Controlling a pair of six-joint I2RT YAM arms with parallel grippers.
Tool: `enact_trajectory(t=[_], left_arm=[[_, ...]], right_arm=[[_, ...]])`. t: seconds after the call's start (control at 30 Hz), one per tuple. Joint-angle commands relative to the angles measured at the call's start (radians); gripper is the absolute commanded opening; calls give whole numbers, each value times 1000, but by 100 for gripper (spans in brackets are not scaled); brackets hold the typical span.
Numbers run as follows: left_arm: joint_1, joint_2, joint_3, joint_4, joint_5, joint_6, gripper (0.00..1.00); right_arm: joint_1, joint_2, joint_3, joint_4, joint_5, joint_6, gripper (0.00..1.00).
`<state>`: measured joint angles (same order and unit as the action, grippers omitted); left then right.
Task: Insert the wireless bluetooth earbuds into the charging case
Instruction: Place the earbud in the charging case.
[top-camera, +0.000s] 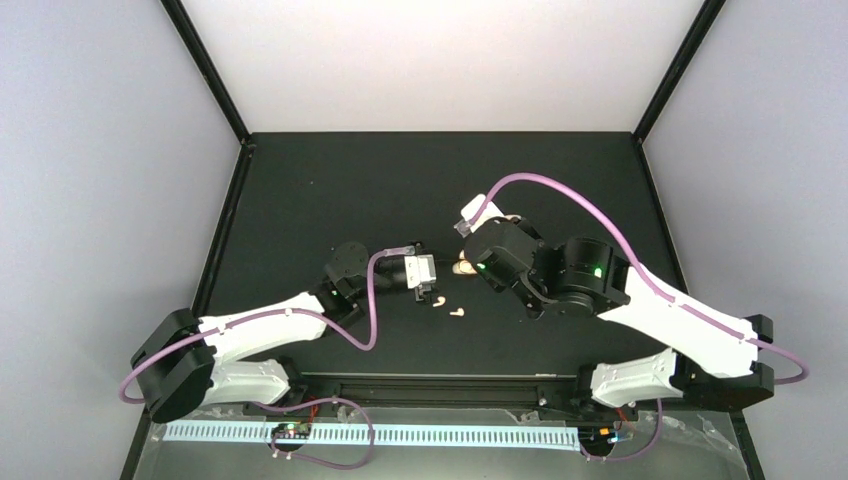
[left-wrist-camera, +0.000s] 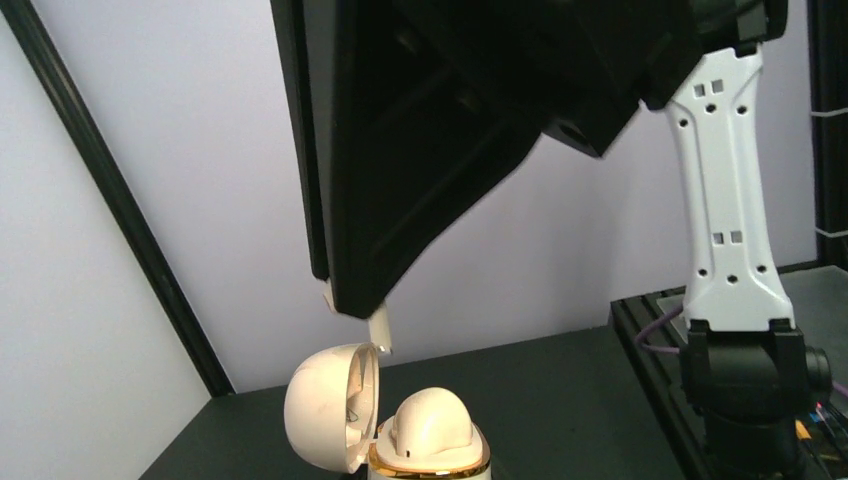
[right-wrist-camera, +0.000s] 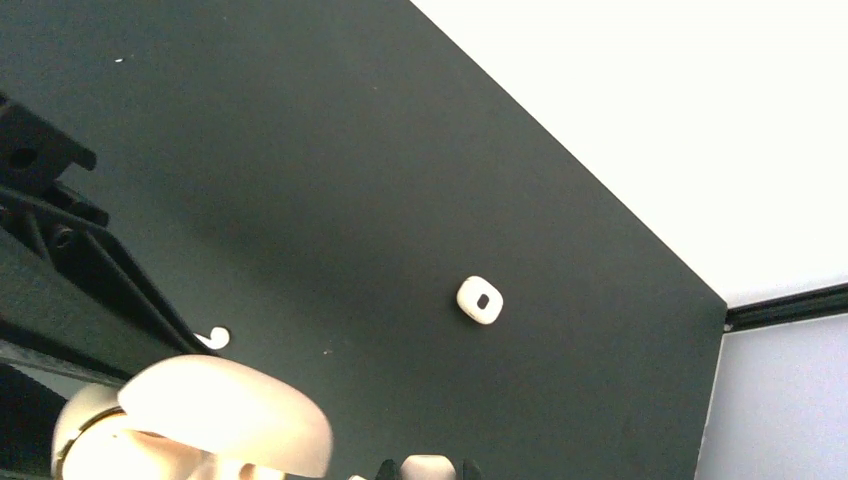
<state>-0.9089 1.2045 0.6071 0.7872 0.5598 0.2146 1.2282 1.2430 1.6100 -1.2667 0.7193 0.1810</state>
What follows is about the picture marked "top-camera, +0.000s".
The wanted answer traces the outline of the beige earbud charging case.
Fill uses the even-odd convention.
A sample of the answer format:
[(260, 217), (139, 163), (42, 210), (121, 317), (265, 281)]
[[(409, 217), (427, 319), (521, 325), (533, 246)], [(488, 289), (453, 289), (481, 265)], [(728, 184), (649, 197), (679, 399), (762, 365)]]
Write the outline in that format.
[(461, 259), (455, 262), (452, 267), (452, 272), (456, 275), (476, 275), (477, 272), (474, 266), (467, 260)]

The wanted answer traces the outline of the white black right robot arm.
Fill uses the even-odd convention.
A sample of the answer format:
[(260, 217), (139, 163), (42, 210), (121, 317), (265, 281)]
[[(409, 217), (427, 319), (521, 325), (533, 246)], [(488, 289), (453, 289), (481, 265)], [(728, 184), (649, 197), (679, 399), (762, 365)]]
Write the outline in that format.
[(455, 226), (465, 260), (494, 291), (511, 291), (528, 316), (597, 318), (664, 344), (646, 357), (581, 367), (572, 410), (593, 419), (607, 408), (681, 399), (704, 410), (740, 411), (773, 397), (771, 367), (757, 341), (771, 343), (763, 315), (723, 314), (672, 288), (591, 238), (553, 247), (524, 219), (496, 216)]

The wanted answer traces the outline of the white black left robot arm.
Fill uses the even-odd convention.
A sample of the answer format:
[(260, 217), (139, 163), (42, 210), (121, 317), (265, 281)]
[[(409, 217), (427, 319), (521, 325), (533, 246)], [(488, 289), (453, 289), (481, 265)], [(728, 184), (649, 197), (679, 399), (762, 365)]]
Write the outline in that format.
[(378, 338), (377, 298), (410, 292), (428, 302), (436, 287), (434, 255), (422, 244), (379, 250), (358, 242), (334, 249), (312, 289), (267, 306), (218, 316), (171, 312), (131, 357), (118, 396), (142, 404), (158, 424), (215, 404), (276, 406), (297, 375), (265, 353), (336, 334), (369, 352)]

